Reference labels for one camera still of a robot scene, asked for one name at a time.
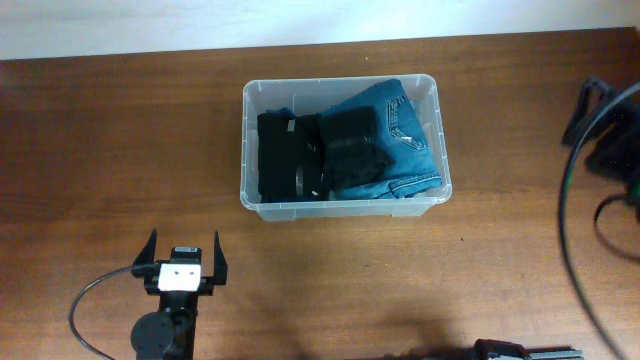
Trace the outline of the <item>clear plastic storage container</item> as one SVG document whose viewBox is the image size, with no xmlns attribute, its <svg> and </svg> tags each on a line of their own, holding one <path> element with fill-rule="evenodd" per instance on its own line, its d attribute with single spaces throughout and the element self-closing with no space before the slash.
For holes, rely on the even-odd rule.
<svg viewBox="0 0 640 360">
<path fill-rule="evenodd" d="M 348 200 L 316 202 L 264 203 L 258 192 L 258 125 L 257 116 L 271 109 L 287 107 L 297 115 L 317 113 L 335 105 L 388 75 L 251 80 L 243 88 L 242 153 L 240 201 L 269 222 L 293 221 L 301 218 L 390 215 L 421 216 L 432 206 L 443 204 L 451 197 L 450 176 L 445 134 L 436 80 L 427 74 L 401 74 L 400 80 L 409 99 L 425 105 L 428 123 L 422 126 L 442 185 L 412 198 L 399 200 Z"/>
</svg>

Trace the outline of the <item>dark blue jeans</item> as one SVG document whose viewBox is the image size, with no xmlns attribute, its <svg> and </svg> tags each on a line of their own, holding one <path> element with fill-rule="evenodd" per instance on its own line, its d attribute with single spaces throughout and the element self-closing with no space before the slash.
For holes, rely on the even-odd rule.
<svg viewBox="0 0 640 360">
<path fill-rule="evenodd" d="M 337 200 L 403 199 L 442 185 L 426 134 L 400 80 L 377 82 L 321 116 L 357 107 L 375 109 L 378 143 L 394 164 L 372 183 L 343 190 L 330 186 Z"/>
</svg>

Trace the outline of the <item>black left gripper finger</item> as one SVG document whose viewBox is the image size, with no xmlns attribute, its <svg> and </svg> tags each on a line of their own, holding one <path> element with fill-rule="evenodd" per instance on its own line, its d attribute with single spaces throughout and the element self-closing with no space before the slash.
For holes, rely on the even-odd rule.
<svg viewBox="0 0 640 360">
<path fill-rule="evenodd" d="M 153 229 L 146 244 L 143 246 L 142 250 L 139 252 L 132 263 L 132 276 L 146 276 L 147 274 L 154 271 L 156 244 L 157 230 Z"/>
<path fill-rule="evenodd" d="M 222 286 L 227 283 L 228 264 L 221 247 L 219 233 L 214 235 L 214 270 L 213 282 L 215 286 Z"/>
</svg>

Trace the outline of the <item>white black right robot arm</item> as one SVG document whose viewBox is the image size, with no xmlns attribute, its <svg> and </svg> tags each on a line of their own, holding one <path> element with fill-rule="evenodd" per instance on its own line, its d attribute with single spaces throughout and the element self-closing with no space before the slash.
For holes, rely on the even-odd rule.
<svg viewBox="0 0 640 360">
<path fill-rule="evenodd" d="M 575 293 L 575 296 L 583 309 L 585 315 L 591 322 L 596 333 L 600 337 L 604 345 L 609 349 L 612 355 L 616 359 L 625 360 L 627 356 L 624 351 L 615 343 L 612 337 L 609 335 L 606 327 L 598 319 L 592 305 L 590 304 L 588 297 L 582 287 L 577 271 L 572 263 L 571 255 L 569 251 L 569 240 L 566 230 L 566 208 L 569 197 L 571 182 L 573 179 L 574 168 L 577 163 L 579 153 L 586 142 L 587 137 L 592 130 L 602 121 L 602 119 L 608 115 L 613 109 L 621 105 L 624 101 L 631 98 L 633 95 L 639 92 L 639 83 L 631 85 L 618 95 L 615 95 L 611 100 L 607 100 L 604 103 L 604 107 L 601 110 L 597 110 L 595 115 L 586 124 L 584 130 L 580 130 L 577 139 L 571 147 L 571 152 L 567 159 L 560 187 L 557 206 L 557 223 L 559 234 L 559 246 L 561 250 L 561 259 L 564 265 L 565 271 L 568 275 L 571 287 Z M 560 350 L 558 348 L 539 348 L 535 350 L 528 350 L 522 345 L 504 342 L 488 340 L 490 345 L 500 347 L 502 354 L 500 355 L 486 355 L 486 359 L 583 359 L 584 355 L 581 351 L 575 349 Z"/>
</svg>

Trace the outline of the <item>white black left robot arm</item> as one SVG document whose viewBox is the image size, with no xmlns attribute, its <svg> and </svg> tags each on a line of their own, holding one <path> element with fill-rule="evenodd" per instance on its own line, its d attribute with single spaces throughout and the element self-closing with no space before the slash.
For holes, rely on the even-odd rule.
<svg viewBox="0 0 640 360">
<path fill-rule="evenodd" d="M 138 359 L 192 359 L 198 300 L 211 296 L 227 281 L 228 264 L 214 235 L 214 267 L 202 273 L 202 250 L 174 247 L 170 258 L 157 260 L 157 232 L 153 231 L 133 262 L 131 274 L 143 280 L 146 293 L 159 298 L 158 309 L 143 315 L 132 328 L 130 341 Z"/>
</svg>

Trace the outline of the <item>light blue jeans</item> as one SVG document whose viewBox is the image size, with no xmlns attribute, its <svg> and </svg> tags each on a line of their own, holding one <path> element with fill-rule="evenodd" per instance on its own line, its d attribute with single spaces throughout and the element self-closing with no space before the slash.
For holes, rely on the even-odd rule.
<svg viewBox="0 0 640 360">
<path fill-rule="evenodd" d="M 428 123 L 425 105 L 421 100 L 412 100 L 411 105 L 416 113 L 416 117 L 418 118 L 420 124 L 422 126 L 425 126 Z"/>
</svg>

